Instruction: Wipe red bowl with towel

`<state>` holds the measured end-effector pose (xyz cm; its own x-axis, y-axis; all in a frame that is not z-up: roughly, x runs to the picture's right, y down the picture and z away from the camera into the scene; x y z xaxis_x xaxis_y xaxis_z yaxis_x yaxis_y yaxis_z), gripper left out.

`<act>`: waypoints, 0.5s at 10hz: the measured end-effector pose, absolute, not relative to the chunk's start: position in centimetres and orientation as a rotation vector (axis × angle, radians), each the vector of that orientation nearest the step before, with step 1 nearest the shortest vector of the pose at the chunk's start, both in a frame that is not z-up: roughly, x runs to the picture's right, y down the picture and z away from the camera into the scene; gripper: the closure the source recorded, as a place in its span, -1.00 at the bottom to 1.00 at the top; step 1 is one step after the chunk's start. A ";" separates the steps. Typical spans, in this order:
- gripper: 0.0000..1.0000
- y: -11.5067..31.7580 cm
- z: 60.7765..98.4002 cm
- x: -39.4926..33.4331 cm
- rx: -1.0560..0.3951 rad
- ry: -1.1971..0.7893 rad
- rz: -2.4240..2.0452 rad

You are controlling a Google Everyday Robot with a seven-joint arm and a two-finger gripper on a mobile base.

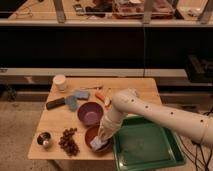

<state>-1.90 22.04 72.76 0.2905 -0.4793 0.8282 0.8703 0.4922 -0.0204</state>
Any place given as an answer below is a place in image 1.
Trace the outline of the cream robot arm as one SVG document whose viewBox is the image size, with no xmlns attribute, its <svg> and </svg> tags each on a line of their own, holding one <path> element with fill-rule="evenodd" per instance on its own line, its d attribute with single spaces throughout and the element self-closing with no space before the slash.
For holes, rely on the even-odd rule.
<svg viewBox="0 0 213 171">
<path fill-rule="evenodd" d="M 102 141 L 111 138 L 128 114 L 143 116 L 196 143 L 213 148 L 213 117 L 146 102 L 134 89 L 124 89 L 112 96 L 111 108 L 101 119 L 98 137 Z"/>
</svg>

